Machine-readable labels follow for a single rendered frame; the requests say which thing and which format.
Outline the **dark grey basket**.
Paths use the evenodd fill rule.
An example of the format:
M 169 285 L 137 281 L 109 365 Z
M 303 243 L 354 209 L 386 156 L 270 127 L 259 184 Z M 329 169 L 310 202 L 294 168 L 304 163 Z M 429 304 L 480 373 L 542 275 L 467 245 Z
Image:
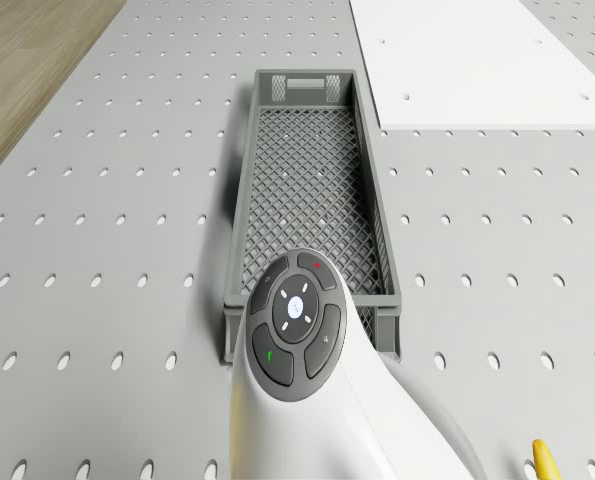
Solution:
M 400 353 L 402 297 L 356 72 L 256 72 L 224 293 L 226 361 L 250 292 L 306 247 L 342 274 L 364 330 Z

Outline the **white board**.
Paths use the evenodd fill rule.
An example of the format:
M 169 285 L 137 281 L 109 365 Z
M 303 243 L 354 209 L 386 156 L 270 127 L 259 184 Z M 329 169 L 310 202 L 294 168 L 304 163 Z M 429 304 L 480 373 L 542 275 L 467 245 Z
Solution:
M 350 5 L 382 129 L 595 129 L 595 75 L 520 0 Z

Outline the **banana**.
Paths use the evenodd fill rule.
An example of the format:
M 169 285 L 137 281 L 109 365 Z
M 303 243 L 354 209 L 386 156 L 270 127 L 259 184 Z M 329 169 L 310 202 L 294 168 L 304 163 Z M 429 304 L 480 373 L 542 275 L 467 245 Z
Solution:
M 532 442 L 533 462 L 538 480 L 562 480 L 555 460 L 542 439 Z

